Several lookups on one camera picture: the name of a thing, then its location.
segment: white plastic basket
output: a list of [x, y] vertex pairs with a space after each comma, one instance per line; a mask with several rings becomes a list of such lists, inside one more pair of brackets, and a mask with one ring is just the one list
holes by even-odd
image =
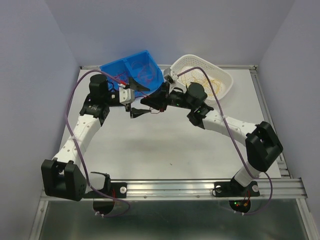
[[[180, 57], [171, 66], [171, 70], [175, 74], [179, 74], [187, 69], [193, 67], [201, 67], [208, 75], [211, 84], [213, 86], [214, 92], [218, 100], [222, 99], [230, 90], [234, 84], [232, 76], [226, 71], [222, 70], [220, 67], [213, 65], [212, 63], [192, 54], [187, 54]], [[189, 86], [190, 83], [199, 83], [203, 85], [204, 91], [208, 95], [206, 103], [208, 105], [213, 105], [216, 103], [215, 97], [211, 91], [208, 80], [205, 75], [199, 70], [192, 70], [182, 76], [176, 81], [176, 86], [184, 89], [184, 86]]]

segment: white table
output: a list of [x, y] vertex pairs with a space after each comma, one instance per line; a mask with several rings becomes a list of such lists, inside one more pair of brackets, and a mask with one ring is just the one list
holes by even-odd
[[[81, 70], [82, 76], [88, 70]], [[260, 123], [263, 114], [249, 70], [226, 70], [234, 79], [229, 93], [221, 100], [224, 114], [245, 122]], [[69, 112], [75, 126], [89, 93], [89, 74], [78, 86]], [[140, 105], [140, 98], [133, 107]], [[91, 141], [84, 159], [89, 172], [110, 174], [112, 179], [230, 179], [242, 163], [229, 137], [193, 126], [187, 109], [168, 107], [159, 114], [130, 119], [124, 107], [111, 107], [102, 128]], [[65, 143], [67, 128], [61, 141]], [[246, 149], [238, 144], [246, 157]], [[275, 162], [268, 173], [281, 178]], [[96, 182], [98, 176], [90, 175]]]

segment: gray floor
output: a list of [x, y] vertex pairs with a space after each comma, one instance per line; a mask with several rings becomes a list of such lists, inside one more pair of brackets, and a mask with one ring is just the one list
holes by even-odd
[[[265, 204], [253, 200], [252, 210]], [[125, 216], [94, 215], [91, 201], [51, 201], [42, 240], [306, 240], [297, 202], [272, 200], [266, 211], [240, 216], [227, 201], [135, 202]]]

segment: perforated basket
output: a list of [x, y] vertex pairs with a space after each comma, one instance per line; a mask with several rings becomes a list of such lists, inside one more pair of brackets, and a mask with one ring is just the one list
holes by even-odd
[[[206, 72], [211, 81], [211, 84], [213, 86], [214, 92], [218, 100], [222, 99], [229, 92], [230, 88], [234, 84], [234, 80], [229, 73], [222, 70], [220, 67], [213, 65], [212, 63], [192, 54], [187, 54], [180, 57], [171, 66], [171, 70], [175, 74], [179, 74], [193, 67], [201, 67]], [[192, 70], [180, 76], [177, 81], [177, 87], [183, 88], [183, 86], [189, 86], [192, 82], [203, 85], [204, 90], [208, 95], [205, 101], [208, 105], [213, 105], [216, 102], [215, 97], [211, 91], [210, 85], [208, 83], [208, 80], [206, 79], [204, 74], [198, 69]]]

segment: cable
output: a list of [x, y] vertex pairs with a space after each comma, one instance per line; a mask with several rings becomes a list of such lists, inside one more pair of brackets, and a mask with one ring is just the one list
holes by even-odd
[[[207, 81], [208, 81], [208, 83], [209, 83], [209, 85], [210, 85], [212, 94], [213, 94], [213, 96], [214, 96], [214, 99], [215, 99], [215, 101], [216, 101], [216, 103], [217, 103], [217, 105], [218, 105], [220, 114], [221, 114], [221, 116], [224, 116], [224, 111], [222, 110], [221, 104], [220, 104], [220, 102], [219, 102], [219, 100], [218, 100], [218, 98], [217, 98], [217, 95], [216, 95], [216, 93], [215, 93], [214, 87], [212, 86], [211, 81], [210, 81], [207, 73], [206, 73], [201, 67], [195, 66], [195, 67], [189, 68], [189, 69], [187, 69], [187, 70], [185, 70], [185, 71], [177, 74], [177, 76], [180, 77], [180, 76], [182, 76], [182, 75], [184, 75], [184, 74], [186, 74], [186, 73], [188, 73], [188, 72], [190, 72], [190, 71], [192, 71], [192, 70], [196, 70], [196, 69], [200, 70], [200, 71], [204, 74], [205, 78], [207, 79]], [[233, 134], [232, 134], [232, 132], [231, 132], [231, 129], [230, 129], [230, 127], [229, 127], [229, 124], [228, 124], [226, 118], [223, 117], [222, 119], [223, 119], [223, 122], [224, 122], [224, 125], [225, 125], [225, 127], [226, 127], [226, 130], [227, 130], [227, 132], [228, 132], [228, 134], [229, 134], [229, 136], [230, 136], [230, 138], [231, 138], [231, 141], [232, 141], [232, 143], [233, 143], [233, 145], [234, 145], [234, 147], [235, 147], [235, 150], [237, 151], [237, 153], [238, 153], [238, 155], [239, 155], [239, 157], [240, 157], [240, 159], [241, 159], [241, 162], [242, 162], [245, 170], [247, 171], [247, 173], [249, 174], [249, 176], [250, 176], [251, 178], [253, 178], [253, 179], [258, 179], [257, 177], [254, 177], [254, 176], [251, 174], [248, 166], [246, 165], [245, 159], [244, 159], [244, 157], [242, 156], [242, 154], [241, 154], [241, 152], [240, 152], [240, 149], [239, 149], [239, 147], [238, 147], [238, 145], [237, 145], [237, 143], [236, 143], [236, 140], [235, 140], [235, 138], [234, 138], [234, 136], [233, 136]], [[258, 210], [256, 210], [256, 211], [253, 211], [253, 212], [250, 212], [250, 213], [242, 213], [243, 215], [254, 215], [254, 214], [257, 214], [257, 213], [261, 212], [262, 210], [264, 210], [264, 209], [270, 204], [271, 199], [272, 199], [272, 195], [273, 195], [273, 184], [272, 184], [272, 180], [271, 180], [270, 176], [269, 176], [266, 172], [264, 172], [264, 174], [267, 176], [267, 178], [269, 179], [269, 182], [270, 182], [270, 197], [269, 197], [269, 199], [268, 199], [268, 202], [267, 202], [263, 207], [261, 207], [260, 209], [258, 209]]]
[[74, 142], [74, 145], [75, 145], [75, 148], [78, 152], [78, 155], [79, 155], [79, 158], [80, 158], [80, 161], [81, 161], [81, 164], [83, 166], [83, 169], [84, 169], [84, 173], [85, 173], [85, 179], [86, 179], [86, 184], [97, 194], [99, 194], [100, 196], [104, 197], [104, 198], [107, 198], [107, 199], [111, 199], [113, 201], [118, 201], [118, 202], [122, 202], [122, 203], [125, 203], [128, 205], [128, 208], [121, 212], [121, 213], [117, 213], [117, 214], [114, 214], [114, 215], [106, 215], [106, 216], [102, 216], [104, 218], [112, 218], [112, 217], [117, 217], [117, 216], [120, 216], [120, 215], [123, 215], [125, 213], [127, 213], [130, 208], [131, 208], [131, 204], [130, 202], [126, 201], [126, 200], [123, 200], [123, 199], [119, 199], [119, 198], [115, 198], [115, 197], [112, 197], [112, 196], [108, 196], [106, 194], [104, 194], [103, 192], [100, 192], [99, 190], [95, 189], [91, 183], [90, 183], [90, 180], [89, 180], [89, 174], [88, 174], [88, 169], [87, 169], [87, 166], [86, 166], [86, 163], [85, 163], [85, 160], [84, 160], [84, 156], [82, 155], [81, 153], [81, 150], [80, 150], [80, 147], [79, 147], [79, 144], [78, 144], [78, 141], [77, 139], [74, 137], [74, 132], [72, 131], [71, 129], [71, 126], [69, 124], [69, 121], [68, 121], [68, 109], [70, 109], [70, 106], [71, 106], [71, 102], [72, 102], [72, 98], [73, 98], [73, 95], [75, 94], [75, 91], [79, 85], [79, 83], [88, 75], [88, 74], [91, 74], [91, 73], [100, 73], [100, 74], [103, 74], [107, 77], [109, 77], [110, 79], [112, 79], [113, 81], [115, 81], [116, 83], [118, 84], [122, 84], [122, 82], [116, 78], [114, 78], [113, 76], [111, 76], [110, 74], [104, 72], [104, 71], [100, 71], [100, 70], [90, 70], [90, 71], [87, 71], [82, 77], [80, 77], [80, 79], [76, 82], [75, 86], [73, 87], [72, 91], [71, 91], [71, 94], [69, 96], [69, 99], [67, 101], [67, 108], [66, 108], [66, 111], [65, 111], [65, 124], [66, 124], [66, 127], [68, 128], [68, 131], [70, 133], [70, 135], [73, 137], [73, 142]]

